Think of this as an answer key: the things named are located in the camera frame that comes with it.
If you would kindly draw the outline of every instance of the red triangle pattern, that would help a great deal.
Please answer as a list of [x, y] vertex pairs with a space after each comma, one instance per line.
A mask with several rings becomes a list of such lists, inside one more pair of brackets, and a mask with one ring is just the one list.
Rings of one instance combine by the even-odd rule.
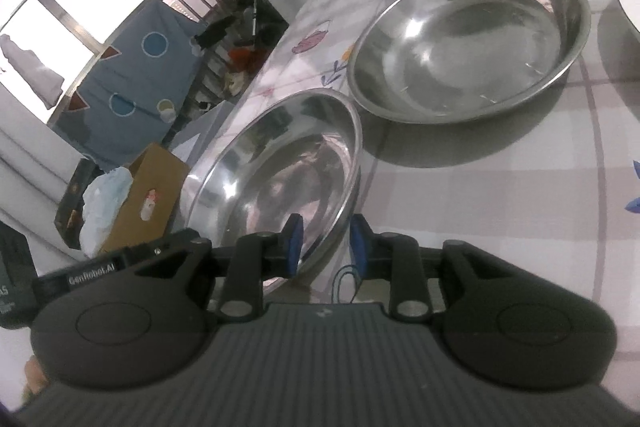
[[82, 98], [82, 96], [80, 96], [77, 91], [75, 91], [71, 95], [71, 100], [69, 101], [69, 105], [67, 106], [66, 110], [68, 112], [81, 111], [83, 109], [89, 109], [89, 107], [91, 106], [84, 101], [84, 98]]
[[109, 46], [107, 49], [103, 51], [102, 55], [100, 55], [100, 60], [106, 60], [107, 58], [117, 57], [118, 55], [120, 55], [120, 51], [114, 48], [113, 46]]

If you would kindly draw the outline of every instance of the blue circle pattern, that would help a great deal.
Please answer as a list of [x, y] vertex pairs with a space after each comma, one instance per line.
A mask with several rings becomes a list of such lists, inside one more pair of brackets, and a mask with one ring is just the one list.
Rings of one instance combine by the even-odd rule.
[[109, 101], [111, 110], [118, 116], [130, 116], [136, 110], [136, 104], [127, 100], [122, 95], [114, 93]]
[[149, 57], [161, 57], [166, 53], [168, 47], [169, 41], [162, 33], [151, 32], [142, 39], [142, 51]]

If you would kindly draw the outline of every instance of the metal screw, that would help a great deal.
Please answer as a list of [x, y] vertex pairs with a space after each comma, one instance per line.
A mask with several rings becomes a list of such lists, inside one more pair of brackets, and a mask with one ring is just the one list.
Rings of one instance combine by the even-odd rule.
[[398, 304], [396, 311], [399, 315], [402, 315], [402, 317], [411, 317], [413, 319], [426, 315], [429, 307], [421, 301], [402, 301]]
[[220, 307], [220, 311], [227, 317], [246, 317], [254, 307], [245, 301], [227, 301]]

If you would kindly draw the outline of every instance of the blue cloth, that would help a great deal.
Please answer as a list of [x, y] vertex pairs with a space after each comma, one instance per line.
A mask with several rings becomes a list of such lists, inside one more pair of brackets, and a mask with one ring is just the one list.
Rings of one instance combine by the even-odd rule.
[[133, 19], [84, 78], [53, 130], [104, 171], [161, 141], [202, 60], [189, 39], [205, 25], [160, 0]]

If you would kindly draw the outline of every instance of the stainless steel bowl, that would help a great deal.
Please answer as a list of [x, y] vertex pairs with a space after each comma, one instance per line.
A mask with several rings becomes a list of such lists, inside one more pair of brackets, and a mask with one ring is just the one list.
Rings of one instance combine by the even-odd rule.
[[587, 0], [398, 0], [356, 43], [349, 86], [388, 120], [474, 120], [561, 78], [590, 27]]
[[181, 201], [186, 225], [226, 246], [247, 233], [277, 232], [289, 214], [301, 214], [299, 270], [306, 269], [348, 225], [361, 150], [360, 118], [347, 97], [331, 89], [296, 93], [249, 124], [215, 163], [200, 159], [183, 188], [194, 194]]

